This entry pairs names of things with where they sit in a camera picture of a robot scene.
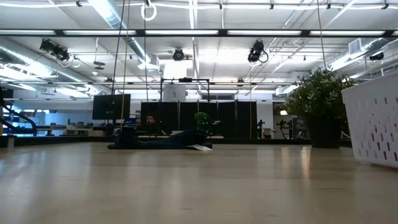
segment monitor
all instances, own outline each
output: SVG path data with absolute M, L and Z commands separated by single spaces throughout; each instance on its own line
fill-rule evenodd
M 123 119 L 130 118 L 130 94 L 124 95 Z M 120 119 L 123 95 L 94 96 L 93 120 Z

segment plastic basket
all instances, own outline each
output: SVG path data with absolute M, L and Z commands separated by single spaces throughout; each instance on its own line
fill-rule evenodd
M 398 75 L 343 90 L 343 101 L 355 158 L 398 167 Z

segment wooden floor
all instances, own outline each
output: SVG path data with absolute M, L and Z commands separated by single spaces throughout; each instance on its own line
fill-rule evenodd
M 105 143 L 0 153 L 1 224 L 398 223 L 398 172 L 352 149 Z

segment ceiling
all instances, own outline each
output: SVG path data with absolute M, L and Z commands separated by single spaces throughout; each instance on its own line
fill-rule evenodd
M 144 1 L 131 1 L 131 3 L 142 3 Z M 189 0 L 155 1 L 176 7 L 157 6 L 157 15 L 145 22 L 141 17 L 141 6 L 131 6 L 129 16 L 129 29 L 319 29 L 318 13 L 316 9 L 293 10 L 293 9 L 247 9 L 245 7 L 256 7 L 259 4 L 269 4 L 269 1 L 256 0 L 223 0 L 224 6 L 236 6 L 235 8 L 199 9 L 197 16 L 193 18 L 194 27 L 190 25 L 190 10 L 176 7 L 188 7 Z M 344 7 L 350 0 L 331 0 L 332 6 Z M 88 5 L 87 1 L 81 1 L 83 7 L 51 7 L 51 8 L 28 8 L 28 6 L 51 5 L 51 4 L 74 4 L 75 1 L 66 0 L 24 0 L 24 1 L 2 1 L 0 3 L 19 4 L 26 7 L 0 6 L 0 29 L 109 29 L 104 19 Z M 198 0 L 199 7 L 217 6 L 219 0 Z M 326 29 L 397 29 L 398 9 L 393 9 L 398 0 L 388 0 L 390 7 L 386 10 L 368 9 L 358 10 L 359 7 L 382 7 L 384 1 L 359 0 L 355 1 L 352 8 L 340 13 L 342 9 L 320 9 L 322 26 L 328 24 Z M 276 6 L 316 6 L 317 2 L 312 0 L 275 0 Z M 40 37 L 10 37 L 19 45 L 41 54 L 39 50 L 42 38 Z M 69 53 L 78 57 L 81 65 L 78 68 L 69 66 L 68 69 L 86 76 L 94 81 L 105 81 L 114 75 L 115 55 L 119 50 L 118 62 L 116 62 L 116 81 L 121 82 L 124 75 L 124 63 L 126 62 L 126 76 L 129 82 L 143 81 L 147 75 L 147 81 L 160 80 L 159 72 L 145 72 L 138 69 L 140 64 L 137 57 L 126 50 L 126 44 L 118 38 L 104 37 L 99 39 L 98 55 L 96 60 L 106 63 L 104 70 L 95 72 L 96 39 L 92 37 L 54 37 L 51 40 L 68 48 Z M 175 48 L 182 48 L 188 55 L 193 55 L 193 41 L 190 37 L 138 37 L 136 40 L 146 52 L 156 54 L 160 63 L 171 62 L 170 52 Z M 256 40 L 262 40 L 267 48 L 269 61 L 264 65 L 250 66 L 247 61 L 249 49 Z M 326 61 L 332 60 L 337 55 L 347 51 L 348 44 L 352 38 L 324 38 L 323 46 Z M 245 78 L 252 82 L 294 82 L 297 75 L 306 70 L 323 65 L 322 45 L 319 38 L 254 38 L 254 37 L 198 37 L 197 64 L 198 77 L 209 78 L 217 82 L 235 82 L 238 78 Z M 55 61 L 46 54 L 44 57 Z M 364 70 L 356 62 L 356 67 L 350 67 L 345 72 L 348 75 Z M 187 67 L 188 77 L 194 77 L 192 59 L 184 62 Z M 259 86 L 260 89 L 274 89 L 277 86 Z M 130 86 L 130 88 L 145 88 L 145 86 Z

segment black planter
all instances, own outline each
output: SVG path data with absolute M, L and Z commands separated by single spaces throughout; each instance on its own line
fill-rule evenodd
M 307 118 L 312 147 L 339 148 L 341 122 L 337 119 Z

